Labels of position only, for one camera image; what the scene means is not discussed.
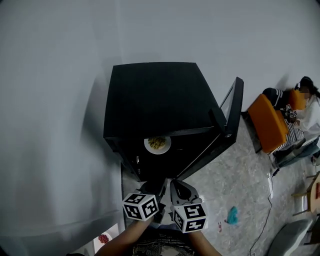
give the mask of wall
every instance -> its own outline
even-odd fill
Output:
[[[102,139],[121,63],[115,7],[0,4],[0,244],[10,255],[63,255],[123,229],[120,163]]]
[[[118,0],[124,63],[196,62],[221,103],[236,76],[243,110],[268,87],[320,87],[315,0]]]

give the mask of yellow food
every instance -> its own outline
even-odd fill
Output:
[[[165,137],[149,138],[148,143],[152,149],[159,150],[166,145],[166,138]]]

